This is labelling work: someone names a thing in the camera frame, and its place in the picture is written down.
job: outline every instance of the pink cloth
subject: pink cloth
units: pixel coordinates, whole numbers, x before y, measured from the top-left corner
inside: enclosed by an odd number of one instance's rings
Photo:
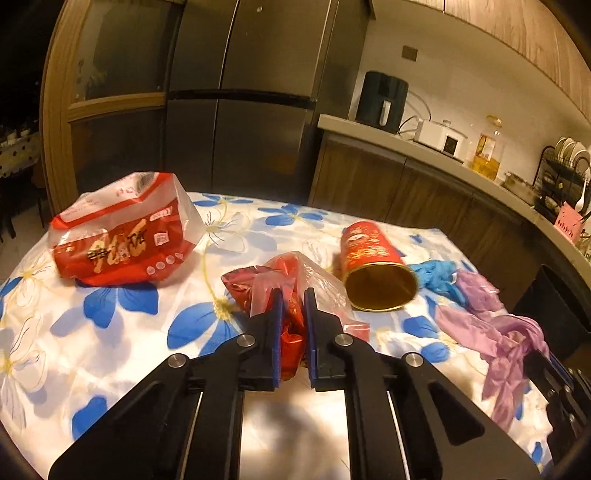
[[[456,342],[479,352],[489,364],[482,399],[497,395],[491,418],[507,431],[528,383],[523,373],[524,357],[532,350],[549,357],[550,350],[535,321],[510,314],[493,315],[504,305],[498,290],[482,275],[459,270],[456,285],[466,296],[468,312],[439,305],[435,321]]]

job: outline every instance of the countertop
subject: countertop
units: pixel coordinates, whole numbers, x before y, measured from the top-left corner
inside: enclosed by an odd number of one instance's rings
[[[378,128],[331,115],[321,115],[318,120],[318,127],[332,134],[354,138],[412,158],[415,161],[452,175],[501,202],[515,213],[533,223],[573,264],[581,275],[581,278],[591,288],[591,264],[585,260],[581,252],[545,217],[503,187],[436,150],[432,150],[411,140],[405,140]]]

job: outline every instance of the red can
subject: red can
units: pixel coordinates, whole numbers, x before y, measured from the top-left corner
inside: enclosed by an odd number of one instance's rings
[[[417,294],[417,276],[375,223],[350,225],[341,237],[340,251],[343,283],[357,309],[387,312]]]

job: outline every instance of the refrigerator door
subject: refrigerator door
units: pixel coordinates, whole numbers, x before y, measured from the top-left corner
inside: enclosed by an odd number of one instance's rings
[[[217,100],[170,100],[166,117],[165,170],[188,192],[212,191]]]
[[[222,89],[315,99],[330,36],[330,4],[331,0],[240,0]]]
[[[292,106],[220,100],[213,191],[305,204],[314,165],[300,144],[311,119],[312,111]]]
[[[174,49],[170,91],[220,87],[238,0],[187,0]]]

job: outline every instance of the white kitchen appliance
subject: white kitchen appliance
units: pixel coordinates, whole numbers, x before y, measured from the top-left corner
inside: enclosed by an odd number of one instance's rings
[[[468,137],[452,128],[449,120],[444,120],[442,123],[420,120],[413,140],[457,160],[465,160]]]

